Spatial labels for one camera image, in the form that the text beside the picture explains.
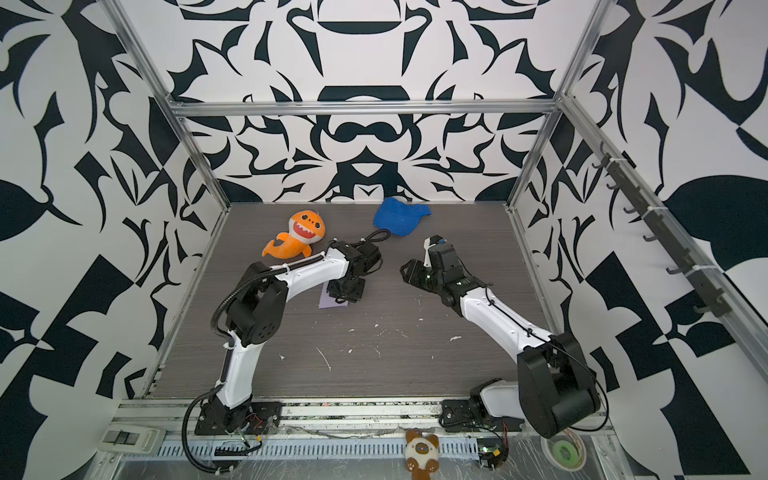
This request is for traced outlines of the lilac square paper sheet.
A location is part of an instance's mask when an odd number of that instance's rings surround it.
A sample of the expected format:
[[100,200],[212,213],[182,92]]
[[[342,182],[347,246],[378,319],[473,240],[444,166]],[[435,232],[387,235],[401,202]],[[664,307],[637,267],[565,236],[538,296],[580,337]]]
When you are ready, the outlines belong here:
[[320,309],[337,308],[337,307],[343,307],[348,305],[347,300],[332,297],[328,293],[328,287],[329,287],[328,282],[325,282],[322,285],[321,294],[320,294],[319,303],[318,303],[318,307]]

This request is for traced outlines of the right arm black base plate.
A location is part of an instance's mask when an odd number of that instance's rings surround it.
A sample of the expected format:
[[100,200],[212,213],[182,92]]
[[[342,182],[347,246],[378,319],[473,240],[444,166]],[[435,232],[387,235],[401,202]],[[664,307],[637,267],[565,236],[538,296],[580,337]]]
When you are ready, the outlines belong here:
[[504,430],[519,432],[524,420],[516,417],[494,417],[478,397],[446,399],[441,402],[439,425],[448,432],[490,429],[496,433]]

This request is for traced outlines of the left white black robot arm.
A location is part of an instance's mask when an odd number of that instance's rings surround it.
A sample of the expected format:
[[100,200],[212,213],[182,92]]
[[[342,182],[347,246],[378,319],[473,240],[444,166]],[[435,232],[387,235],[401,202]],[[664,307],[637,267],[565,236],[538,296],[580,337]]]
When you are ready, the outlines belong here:
[[252,398],[252,379],[263,345],[278,331],[286,304],[320,285],[338,303],[362,299],[366,277],[382,264],[378,241],[335,240],[321,252],[282,265],[249,266],[235,289],[214,311],[211,329],[226,340],[222,375],[215,398],[236,410]]

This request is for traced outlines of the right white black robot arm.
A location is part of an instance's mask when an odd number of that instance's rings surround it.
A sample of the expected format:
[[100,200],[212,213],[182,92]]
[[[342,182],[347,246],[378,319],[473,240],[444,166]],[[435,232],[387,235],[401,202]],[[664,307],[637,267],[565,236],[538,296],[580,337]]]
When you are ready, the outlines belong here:
[[489,283],[467,270],[444,238],[426,239],[424,250],[422,260],[400,268],[404,282],[439,296],[515,362],[516,381],[496,380],[479,389],[488,416],[523,419],[540,436],[551,438],[604,406],[596,376],[573,335],[551,333],[506,305]]

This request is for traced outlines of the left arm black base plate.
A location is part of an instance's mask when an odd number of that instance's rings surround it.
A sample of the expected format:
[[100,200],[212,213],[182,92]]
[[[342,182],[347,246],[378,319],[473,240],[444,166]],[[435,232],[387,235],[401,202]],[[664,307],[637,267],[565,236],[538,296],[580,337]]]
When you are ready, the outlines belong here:
[[246,401],[232,409],[225,407],[217,397],[203,402],[197,415],[194,433],[198,436],[234,434],[266,434],[281,421],[281,402]]

